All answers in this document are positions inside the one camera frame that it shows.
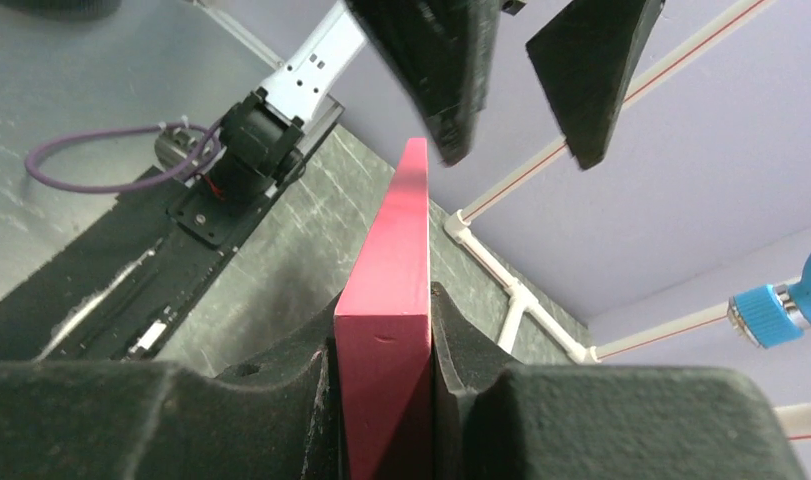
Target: purple cable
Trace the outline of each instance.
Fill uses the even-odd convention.
[[[155,185],[166,182],[167,180],[171,180],[173,177],[183,172],[184,169],[187,168],[191,163],[193,163],[193,161],[202,153],[202,150],[204,150],[205,145],[207,145],[209,142],[213,145],[212,152],[207,157],[205,157],[204,159],[205,161],[203,162],[202,166],[196,170],[196,172],[201,171],[214,160],[217,154],[219,154],[219,151],[222,149],[219,140],[217,140],[214,137],[214,134],[219,128],[220,120],[221,119],[217,119],[217,121],[214,122],[214,124],[211,125],[209,128],[205,128],[201,125],[194,124],[188,125],[184,122],[173,122],[167,123],[165,127],[163,125],[150,125],[147,127],[92,130],[63,135],[61,137],[55,138],[54,140],[48,141],[38,146],[34,150],[31,150],[28,153],[28,156],[25,157],[25,170],[28,171],[28,174],[31,175],[38,182],[47,185],[49,187],[58,190],[64,190],[67,192],[89,193],[89,194],[123,193],[154,187]],[[189,128],[191,130],[202,132],[202,138],[193,148],[193,151],[191,151],[181,163],[153,177],[145,178],[143,180],[138,180],[132,183],[123,183],[120,185],[90,186],[62,182],[60,180],[55,180],[54,178],[51,178],[45,175],[44,173],[40,172],[39,164],[44,158],[46,158],[49,152],[51,150],[64,147],[67,144],[75,142],[83,142],[86,140],[94,140],[98,138],[113,138],[128,135],[142,135],[144,133],[159,132],[164,128],[167,129]]]

